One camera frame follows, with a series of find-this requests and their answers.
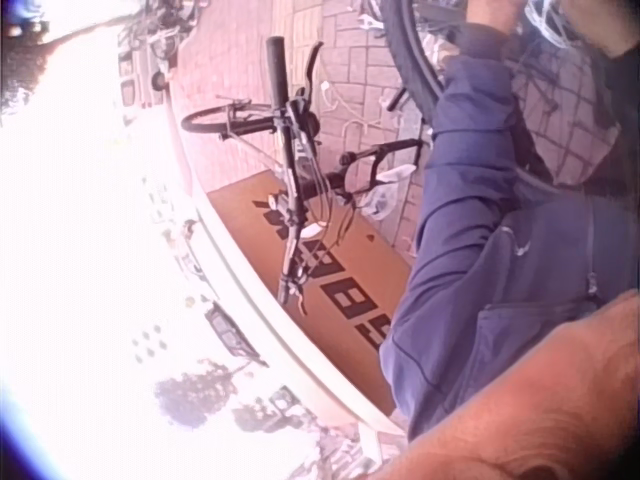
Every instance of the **black lettering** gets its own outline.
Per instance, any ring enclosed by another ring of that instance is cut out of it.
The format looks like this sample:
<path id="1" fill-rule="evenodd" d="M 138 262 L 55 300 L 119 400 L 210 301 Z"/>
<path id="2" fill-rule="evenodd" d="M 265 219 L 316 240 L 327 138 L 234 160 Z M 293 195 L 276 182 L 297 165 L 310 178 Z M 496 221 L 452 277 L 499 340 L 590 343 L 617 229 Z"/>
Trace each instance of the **black lettering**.
<path id="1" fill-rule="evenodd" d="M 320 240 L 307 240 L 302 244 L 309 251 L 309 255 L 316 261 L 312 267 L 311 278 L 322 278 L 345 271 L 338 259 L 333 253 L 327 251 L 326 245 Z"/>
<path id="2" fill-rule="evenodd" d="M 261 202 L 259 200 L 252 200 L 252 202 L 256 208 L 261 208 L 262 210 L 271 210 L 271 207 L 269 207 L 269 204 L 267 202 Z"/>
<path id="3" fill-rule="evenodd" d="M 280 240 L 286 240 L 289 236 L 289 227 L 287 227 L 284 223 L 284 218 L 280 212 L 275 210 L 271 210 L 269 208 L 269 204 L 267 202 L 260 202 L 253 200 L 253 204 L 261 209 L 267 210 L 262 214 L 267 223 L 273 227 L 278 227 L 276 229 L 276 234 L 280 237 Z"/>
<path id="4" fill-rule="evenodd" d="M 382 315 L 372 318 L 366 323 L 356 325 L 356 330 L 360 335 L 362 335 L 362 338 L 369 343 L 369 345 L 375 348 L 376 351 L 379 351 L 380 345 L 382 345 L 384 339 L 387 338 L 389 327 L 391 327 L 391 320 L 383 313 Z M 382 341 L 378 341 L 374 338 L 374 331 L 380 336 Z"/>
<path id="5" fill-rule="evenodd" d="M 373 332 L 369 327 L 367 327 L 365 323 L 356 325 L 356 330 L 360 335 L 362 335 L 362 338 L 364 338 L 367 343 L 369 343 L 369 345 L 376 349 L 376 352 L 380 350 L 380 344 L 376 341 L 375 338 L 373 338 Z"/>
<path id="6" fill-rule="evenodd" d="M 378 335 L 380 335 L 380 338 L 382 338 L 382 340 L 387 338 L 387 335 L 389 334 L 389 328 L 391 328 L 391 319 L 386 314 L 383 313 L 382 315 L 378 315 L 377 317 L 369 320 L 367 323 L 371 325 L 371 328 L 373 328 Z"/>
<path id="7" fill-rule="evenodd" d="M 347 320 L 353 320 L 378 308 L 353 277 L 325 283 L 320 288 Z"/>

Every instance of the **logo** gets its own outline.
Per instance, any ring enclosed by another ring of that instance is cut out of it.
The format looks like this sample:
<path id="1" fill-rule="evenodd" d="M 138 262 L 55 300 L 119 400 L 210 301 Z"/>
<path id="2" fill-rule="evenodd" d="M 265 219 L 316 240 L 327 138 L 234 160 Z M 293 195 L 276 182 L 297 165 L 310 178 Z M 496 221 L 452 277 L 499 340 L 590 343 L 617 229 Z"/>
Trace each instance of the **logo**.
<path id="1" fill-rule="evenodd" d="M 264 210 L 263 217 L 269 225 L 274 227 L 276 235 L 285 242 L 288 228 L 280 212 L 271 210 L 267 202 L 253 201 L 256 208 Z M 353 328 L 376 351 L 387 337 L 391 327 L 391 319 L 380 311 L 371 296 L 362 288 L 352 276 L 335 278 L 346 272 L 338 259 L 327 251 L 326 245 L 319 240 L 303 240 L 300 249 L 320 262 L 312 269 L 310 278 L 319 280 L 319 288 L 333 303 L 342 317 L 353 325 Z"/>

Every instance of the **sidewalk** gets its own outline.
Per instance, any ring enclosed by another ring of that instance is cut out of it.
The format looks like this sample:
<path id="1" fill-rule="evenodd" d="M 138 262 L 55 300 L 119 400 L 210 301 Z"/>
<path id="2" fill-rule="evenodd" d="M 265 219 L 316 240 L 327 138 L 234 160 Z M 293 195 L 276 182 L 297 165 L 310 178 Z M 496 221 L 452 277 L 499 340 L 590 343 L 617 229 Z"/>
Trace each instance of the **sidewalk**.
<path id="1" fill-rule="evenodd" d="M 360 28 L 352 0 L 218 0 L 208 7 L 197 31 L 181 47 L 178 69 L 172 82 L 174 113 L 178 121 L 186 114 L 226 103 L 216 98 L 252 98 L 268 103 L 269 85 L 265 40 L 285 37 L 291 90 L 304 83 L 304 67 L 311 46 L 325 45 L 316 69 L 314 110 L 322 130 L 318 140 L 324 171 L 337 166 L 341 153 L 359 151 L 398 138 L 398 118 L 381 105 L 400 86 L 400 77 L 385 46 L 373 31 Z M 322 81 L 329 89 L 321 94 Z M 181 132 L 182 141 L 205 191 L 213 191 L 265 169 L 258 155 L 233 141 L 219 142 L 213 135 Z M 274 137 L 256 134 L 247 138 L 275 156 Z M 372 160 L 353 167 L 348 179 L 361 185 Z M 415 231 L 421 196 L 421 174 L 405 189 L 409 202 L 383 224 L 376 224 L 386 240 L 407 254 Z"/>

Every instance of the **handlebar grip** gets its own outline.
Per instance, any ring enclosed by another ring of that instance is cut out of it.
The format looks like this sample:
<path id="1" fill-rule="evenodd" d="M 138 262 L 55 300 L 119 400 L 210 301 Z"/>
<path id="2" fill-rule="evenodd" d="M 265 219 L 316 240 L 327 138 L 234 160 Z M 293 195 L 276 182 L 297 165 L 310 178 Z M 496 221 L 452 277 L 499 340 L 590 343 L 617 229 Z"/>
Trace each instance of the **handlebar grip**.
<path id="1" fill-rule="evenodd" d="M 273 108 L 282 108 L 289 101 L 284 37 L 269 37 L 267 39 L 267 65 Z"/>

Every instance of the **skin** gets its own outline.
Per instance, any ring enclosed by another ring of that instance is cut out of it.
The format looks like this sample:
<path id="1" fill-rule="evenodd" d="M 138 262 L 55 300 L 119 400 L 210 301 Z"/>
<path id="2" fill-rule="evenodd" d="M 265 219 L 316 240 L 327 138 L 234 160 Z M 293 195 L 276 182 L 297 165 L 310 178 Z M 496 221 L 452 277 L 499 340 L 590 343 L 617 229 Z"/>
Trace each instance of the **skin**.
<path id="1" fill-rule="evenodd" d="M 640 40 L 617 0 L 562 1 L 574 28 L 610 57 Z M 525 3 L 470 0 L 467 20 L 511 34 Z M 640 296 L 629 292 L 562 325 L 369 478 L 597 478 L 637 427 L 639 321 Z"/>
<path id="2" fill-rule="evenodd" d="M 573 28 L 609 58 L 640 42 L 638 15 L 627 0 L 560 0 L 560 6 Z"/>

